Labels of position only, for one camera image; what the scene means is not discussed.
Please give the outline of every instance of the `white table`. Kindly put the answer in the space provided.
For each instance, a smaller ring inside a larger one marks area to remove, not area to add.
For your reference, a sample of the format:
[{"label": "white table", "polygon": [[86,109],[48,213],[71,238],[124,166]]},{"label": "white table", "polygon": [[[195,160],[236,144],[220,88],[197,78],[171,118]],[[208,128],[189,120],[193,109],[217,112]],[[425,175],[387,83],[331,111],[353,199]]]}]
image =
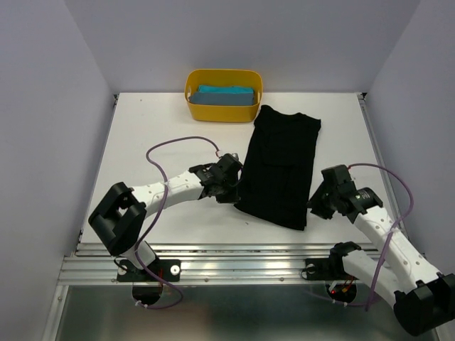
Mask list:
[{"label": "white table", "polygon": [[[355,162],[377,163],[356,94],[265,93],[262,103],[284,114],[302,112],[321,119],[310,195],[322,181],[324,168]],[[161,180],[159,172],[145,159],[150,146],[199,135],[214,140],[223,152],[238,153],[243,161],[253,129],[253,123],[195,121],[181,93],[120,94],[87,214],[114,183],[123,181],[135,186]],[[195,140],[159,148],[152,158],[172,177],[190,166],[215,161],[213,152],[210,144]],[[380,172],[374,168],[353,168],[351,173],[358,188],[372,188],[392,214]],[[369,243],[340,215],[322,220],[308,213],[307,227],[300,232],[257,219],[232,205],[217,204],[215,199],[170,207],[146,238],[150,244],[192,245],[335,244],[350,240]],[[85,223],[79,248],[95,244],[100,244],[100,240]]]}]

